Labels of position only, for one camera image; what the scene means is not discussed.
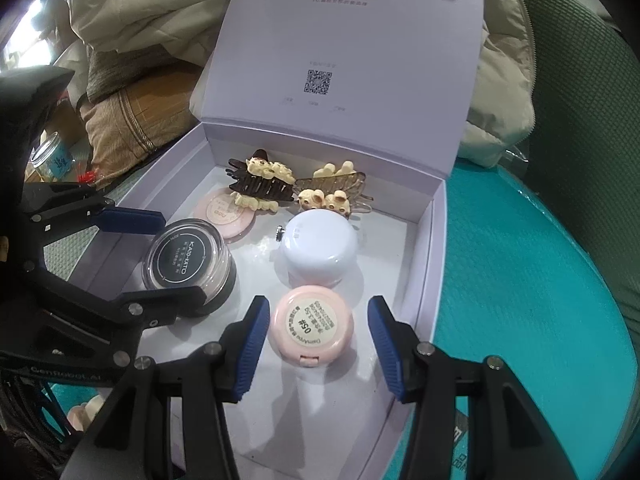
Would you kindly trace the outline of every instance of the turquoise mat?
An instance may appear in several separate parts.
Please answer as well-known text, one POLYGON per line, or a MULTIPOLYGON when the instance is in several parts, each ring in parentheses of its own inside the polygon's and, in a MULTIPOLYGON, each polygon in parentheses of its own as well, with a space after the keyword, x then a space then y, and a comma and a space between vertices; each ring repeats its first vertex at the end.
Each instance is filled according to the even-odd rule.
MULTIPOLYGON (((436 345, 474 361, 504 357, 578 478, 596 478, 622 426, 637 372, 609 290, 552 214, 504 170, 457 163, 447 208, 436 345)), ((408 428, 385 480, 398 478, 407 436, 408 428)), ((454 452, 452 478, 464 478, 465 459, 466 435, 454 452)))

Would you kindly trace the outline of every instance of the black round label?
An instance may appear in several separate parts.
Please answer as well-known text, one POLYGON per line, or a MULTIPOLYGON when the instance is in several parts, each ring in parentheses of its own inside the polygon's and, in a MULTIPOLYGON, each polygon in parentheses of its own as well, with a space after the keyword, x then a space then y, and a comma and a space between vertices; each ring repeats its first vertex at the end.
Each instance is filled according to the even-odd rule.
POLYGON ((197 285, 211 257, 209 240, 197 230, 184 229, 159 247, 153 272, 161 286, 197 285))

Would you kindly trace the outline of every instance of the green mesh fabric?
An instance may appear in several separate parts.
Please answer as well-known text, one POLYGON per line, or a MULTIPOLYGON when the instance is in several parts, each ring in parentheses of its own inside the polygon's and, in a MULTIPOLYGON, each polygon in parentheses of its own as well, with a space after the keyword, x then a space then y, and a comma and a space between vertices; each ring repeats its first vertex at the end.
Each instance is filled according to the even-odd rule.
POLYGON ((524 1, 537 59, 525 183, 593 259, 639 355, 640 63, 575 0, 524 1))

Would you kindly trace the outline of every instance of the pink and cream object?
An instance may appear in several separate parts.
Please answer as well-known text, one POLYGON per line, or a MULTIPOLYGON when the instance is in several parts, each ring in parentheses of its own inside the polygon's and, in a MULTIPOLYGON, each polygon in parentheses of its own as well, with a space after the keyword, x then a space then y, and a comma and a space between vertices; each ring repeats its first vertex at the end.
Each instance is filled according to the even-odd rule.
POLYGON ((235 204, 229 188, 213 189, 198 202, 194 218, 206 220, 224 239, 234 238, 251 225, 255 211, 235 204))
POLYGON ((278 302, 271 317, 271 335, 287 361, 313 368, 334 361, 351 341, 351 309, 334 291, 300 286, 278 302))

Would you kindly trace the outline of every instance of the box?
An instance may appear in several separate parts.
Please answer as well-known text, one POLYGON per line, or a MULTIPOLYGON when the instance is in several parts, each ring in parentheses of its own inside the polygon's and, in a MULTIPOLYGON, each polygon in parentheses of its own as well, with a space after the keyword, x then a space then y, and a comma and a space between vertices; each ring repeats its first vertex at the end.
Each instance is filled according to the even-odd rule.
MULTIPOLYGON (((380 478, 410 412, 377 364, 366 303, 383 294, 423 340, 433 336, 446 239, 444 181, 455 160, 481 40, 482 0, 232 0, 192 109, 202 123, 163 155, 120 205, 175 221, 212 187, 229 158, 257 148, 303 178, 352 160, 375 211, 354 216, 358 268, 336 286, 353 307, 350 351, 327 368, 296 368, 265 342, 252 389, 225 407, 243 479, 380 478)), ((216 340, 254 294, 289 290, 276 227, 263 213, 230 244, 238 280, 204 320, 146 330, 139 354, 181 358, 216 340)), ((72 275, 99 296, 142 286, 146 237, 100 233, 72 275)), ((174 460, 184 466, 180 406, 174 460)))

